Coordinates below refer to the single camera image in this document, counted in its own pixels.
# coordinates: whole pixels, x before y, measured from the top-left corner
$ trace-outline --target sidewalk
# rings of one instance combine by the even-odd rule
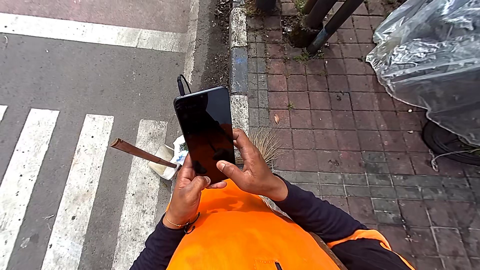
[[[295,13],[283,0],[247,19],[250,127],[280,136],[276,172],[381,231],[416,269],[480,269],[480,167],[440,158],[435,172],[424,110],[392,99],[363,60],[382,5],[363,3],[308,61],[282,37]]]

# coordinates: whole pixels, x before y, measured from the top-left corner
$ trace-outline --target fingernail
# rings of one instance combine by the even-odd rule
[[[225,165],[226,165],[225,162],[219,161],[219,162],[218,162],[218,169],[219,169],[219,170],[223,170],[223,168],[225,167]]]

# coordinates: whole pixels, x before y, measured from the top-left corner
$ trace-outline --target wrist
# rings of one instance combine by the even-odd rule
[[[170,229],[181,229],[183,228],[183,225],[186,224],[187,222],[188,220],[183,220],[181,218],[178,218],[168,210],[165,213],[165,216],[163,217],[163,220],[162,220],[163,225],[165,225],[165,227]]]
[[[285,200],[288,195],[288,188],[285,182],[278,176],[272,174],[271,183],[271,189],[265,196],[277,202]]]

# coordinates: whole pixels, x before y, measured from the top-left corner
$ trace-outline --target concrete curb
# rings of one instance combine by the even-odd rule
[[[234,1],[230,13],[230,109],[232,125],[248,134],[248,59],[247,59],[247,16]]]

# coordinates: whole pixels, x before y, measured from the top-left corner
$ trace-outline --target clear plastic cover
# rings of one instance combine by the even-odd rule
[[[366,60],[394,98],[480,145],[480,0],[408,0]]]

